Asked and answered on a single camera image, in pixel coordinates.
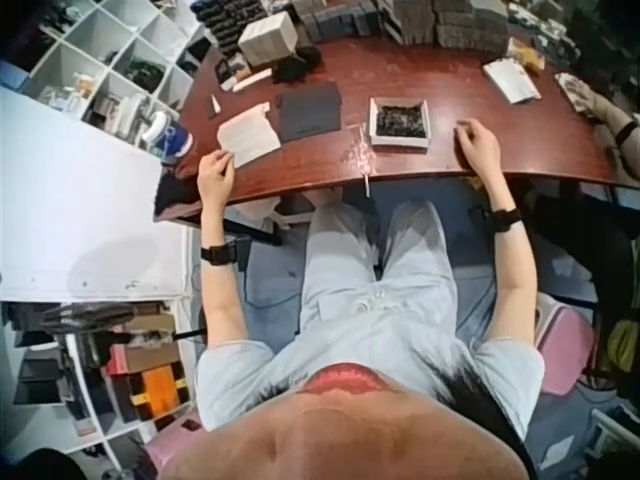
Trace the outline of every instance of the small white box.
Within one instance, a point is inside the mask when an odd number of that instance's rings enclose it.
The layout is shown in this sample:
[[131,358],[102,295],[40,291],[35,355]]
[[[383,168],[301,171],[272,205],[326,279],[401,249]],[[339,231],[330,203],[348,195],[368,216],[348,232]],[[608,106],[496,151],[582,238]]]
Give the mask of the small white box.
[[[377,135],[377,118],[380,107],[415,107],[420,104],[425,137],[388,137]],[[372,97],[369,101],[369,136],[371,145],[397,145],[428,148],[431,143],[431,122],[427,101],[421,98]]]
[[287,12],[250,23],[238,39],[238,47],[253,66],[291,55],[296,43],[298,33]]

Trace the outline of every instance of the gray t-shirt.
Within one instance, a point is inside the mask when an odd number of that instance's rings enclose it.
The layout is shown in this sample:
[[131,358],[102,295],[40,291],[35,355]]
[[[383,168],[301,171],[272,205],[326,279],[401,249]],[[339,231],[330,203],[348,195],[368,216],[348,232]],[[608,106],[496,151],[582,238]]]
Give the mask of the gray t-shirt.
[[438,380],[419,357],[447,369],[460,355],[477,365],[524,438],[544,375],[540,353],[507,338],[489,340],[470,352],[459,339],[410,313],[371,312],[322,321],[277,355],[251,340],[209,348],[198,362],[196,401],[204,427],[213,430],[241,415],[266,386],[340,362],[365,365],[407,388],[434,395]]

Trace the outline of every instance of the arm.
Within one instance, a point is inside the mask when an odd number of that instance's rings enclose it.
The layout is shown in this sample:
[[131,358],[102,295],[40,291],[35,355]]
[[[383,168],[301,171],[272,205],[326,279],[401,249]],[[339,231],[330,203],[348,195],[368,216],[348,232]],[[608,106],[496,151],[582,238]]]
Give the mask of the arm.
[[[581,80],[575,79],[570,82],[568,88],[577,95],[577,103],[602,121],[614,138],[629,122],[634,121],[624,110],[591,90]],[[633,130],[619,147],[623,157],[621,161],[626,162],[636,178],[640,178],[640,128]]]
[[[233,156],[216,151],[203,157],[198,173],[202,198],[202,246],[226,243],[224,209],[233,187]],[[207,319],[208,347],[248,338],[247,324],[233,265],[211,265],[202,261],[202,305]]]
[[[515,202],[500,168],[500,146],[477,120],[465,120],[456,136],[467,161],[482,180],[492,211],[513,210]],[[522,222],[495,236],[497,298],[489,338],[508,337],[534,344],[538,279]]]

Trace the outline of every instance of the wooden desk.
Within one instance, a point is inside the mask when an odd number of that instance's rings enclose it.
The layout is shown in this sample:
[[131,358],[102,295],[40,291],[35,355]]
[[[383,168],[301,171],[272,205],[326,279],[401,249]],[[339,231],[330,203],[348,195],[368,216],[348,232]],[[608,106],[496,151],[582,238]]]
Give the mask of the wooden desk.
[[[470,174],[460,152],[454,148],[453,130],[456,120],[476,117],[498,137],[506,173],[616,182],[604,152],[594,141],[593,127],[574,113],[555,83],[551,68],[533,79],[542,100],[509,105],[482,73],[481,65],[492,57],[481,52],[400,47],[380,38],[345,39],[320,48],[324,67],[306,83],[338,84],[342,95],[342,130],[286,143],[240,168],[231,203],[362,181],[357,166],[346,161],[344,154],[353,143],[349,127],[366,121],[371,96],[425,98],[433,135],[426,153],[376,149],[371,181]],[[215,79],[215,61],[216,53],[212,50],[182,110],[181,123],[199,142],[195,154],[179,165],[177,174],[182,179],[197,173],[201,154],[219,148],[216,135],[221,123],[257,103],[273,101],[278,93],[296,88],[265,80],[239,93],[225,93]],[[222,112],[208,120],[211,93],[216,95]],[[277,110],[273,103],[269,118],[277,131]],[[178,216],[179,212],[170,213],[162,215],[162,219]]]

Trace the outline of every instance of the pink chair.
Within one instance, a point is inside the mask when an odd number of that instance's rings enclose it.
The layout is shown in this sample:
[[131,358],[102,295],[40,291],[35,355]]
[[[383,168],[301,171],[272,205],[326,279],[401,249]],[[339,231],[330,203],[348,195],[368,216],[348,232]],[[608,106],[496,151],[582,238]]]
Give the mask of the pink chair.
[[545,362],[542,391],[566,395],[587,366],[595,334],[577,310],[538,293],[535,345]]

